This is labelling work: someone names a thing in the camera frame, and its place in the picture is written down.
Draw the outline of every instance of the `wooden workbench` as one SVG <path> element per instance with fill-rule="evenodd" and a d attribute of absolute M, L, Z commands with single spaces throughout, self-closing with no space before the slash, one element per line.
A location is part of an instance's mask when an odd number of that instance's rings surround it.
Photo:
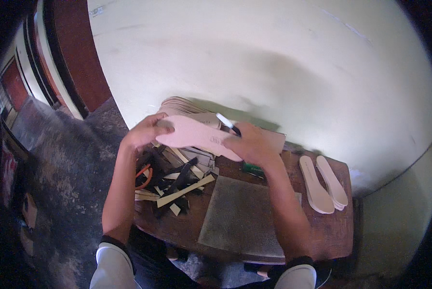
<path fill-rule="evenodd" d="M 308 151 L 304 154 L 310 156 L 315 163 L 317 154 Z M 346 257 L 351 254 L 353 239 L 351 181 L 348 167 L 345 163 L 327 158 L 332 170 L 345 189 L 349 205 L 343 211 L 335 210 L 333 214 L 323 215 L 314 211 L 309 205 L 303 175 L 298 164 L 299 158 L 299 155 L 292 154 L 285 167 L 293 189 L 302 194 L 302 207 L 312 227 L 310 244 L 312 258 L 314 260 L 324 260 Z M 219 157 L 216 159 L 216 166 L 219 167 L 221 176 L 267 185 L 265 180 L 240 171 L 241 163 Z M 317 169 L 316 173 L 325 188 L 325 183 Z M 176 217 L 170 211 L 160 220 L 157 220 L 152 213 L 152 206 L 156 206 L 155 202 L 136 201 L 134 224 L 139 229 L 158 239 L 219 260 L 265 264 L 284 263 L 284 258 L 238 254 L 208 247 L 197 242 L 215 183 L 212 182 L 206 185 L 204 193 L 200 196 L 190 193 L 186 195 L 190 205 L 190 210 L 186 215 L 179 214 Z"/>

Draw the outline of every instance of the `gray cutting mat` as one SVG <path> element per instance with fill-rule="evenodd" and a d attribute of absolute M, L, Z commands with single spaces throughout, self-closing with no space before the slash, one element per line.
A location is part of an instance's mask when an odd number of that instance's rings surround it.
<path fill-rule="evenodd" d="M 198 242 L 236 253 L 283 257 L 268 188 L 219 176 Z"/>

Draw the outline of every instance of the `forearm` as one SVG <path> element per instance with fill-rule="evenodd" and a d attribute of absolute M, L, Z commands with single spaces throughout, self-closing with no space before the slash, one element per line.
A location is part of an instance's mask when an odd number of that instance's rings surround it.
<path fill-rule="evenodd" d="M 103 234 L 126 244 L 134 218 L 136 148 L 122 141 L 102 212 Z"/>
<path fill-rule="evenodd" d="M 291 187 L 282 159 L 270 160 L 263 169 L 269 183 L 277 240 L 286 262 L 295 257 L 309 256 L 311 226 Z"/>

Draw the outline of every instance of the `person's left hand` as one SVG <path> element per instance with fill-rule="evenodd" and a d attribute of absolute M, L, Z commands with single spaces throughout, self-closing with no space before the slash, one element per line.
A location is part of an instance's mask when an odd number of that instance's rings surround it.
<path fill-rule="evenodd" d="M 155 137 L 172 133 L 174 128 L 156 126 L 156 123 L 160 119 L 167 116 L 166 113 L 162 112 L 146 117 L 128 132 L 122 142 L 125 142 L 136 149 L 141 149 L 143 146 L 155 140 Z"/>

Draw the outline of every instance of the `concrete floor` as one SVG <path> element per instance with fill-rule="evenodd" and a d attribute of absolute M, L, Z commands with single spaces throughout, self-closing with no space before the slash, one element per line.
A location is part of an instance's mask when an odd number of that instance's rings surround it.
<path fill-rule="evenodd" d="M 31 154 L 28 185 L 38 215 L 29 261 L 47 287 L 88 288 L 116 152 L 128 132 L 118 108 L 109 99 L 80 121 L 28 98 L 11 131 Z M 223 288 L 263 280 L 242 263 L 208 263 L 194 254 L 175 264 L 193 279 L 213 272 Z"/>

